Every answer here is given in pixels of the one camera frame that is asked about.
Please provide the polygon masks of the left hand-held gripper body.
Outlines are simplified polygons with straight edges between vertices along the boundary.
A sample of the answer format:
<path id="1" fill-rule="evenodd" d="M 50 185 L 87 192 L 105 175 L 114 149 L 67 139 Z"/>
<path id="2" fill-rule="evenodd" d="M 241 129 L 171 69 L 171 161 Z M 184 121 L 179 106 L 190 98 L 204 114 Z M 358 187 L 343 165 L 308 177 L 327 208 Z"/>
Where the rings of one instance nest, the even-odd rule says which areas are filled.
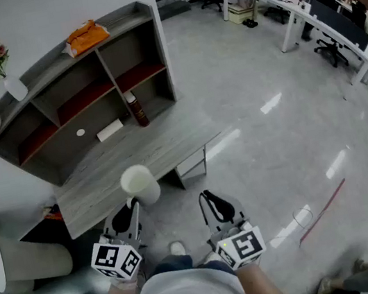
<path id="1" fill-rule="evenodd" d="M 105 229 L 92 250 L 91 267 L 103 275 L 119 281 L 131 281 L 143 262 L 147 246 L 139 239 L 121 237 L 111 240 Z"/>

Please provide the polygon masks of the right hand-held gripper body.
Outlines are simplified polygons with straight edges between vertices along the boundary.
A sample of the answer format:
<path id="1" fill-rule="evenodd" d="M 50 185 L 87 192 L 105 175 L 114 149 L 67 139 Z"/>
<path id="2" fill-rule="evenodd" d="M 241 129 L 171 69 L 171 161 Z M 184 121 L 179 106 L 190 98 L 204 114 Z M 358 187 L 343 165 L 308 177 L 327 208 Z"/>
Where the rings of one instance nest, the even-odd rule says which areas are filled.
<path id="1" fill-rule="evenodd" d="M 266 245 L 258 226 L 253 226 L 248 216 L 224 223 L 208 221 L 211 237 L 207 241 L 212 248 L 210 261 L 223 261 L 232 270 L 238 270 L 260 258 Z"/>

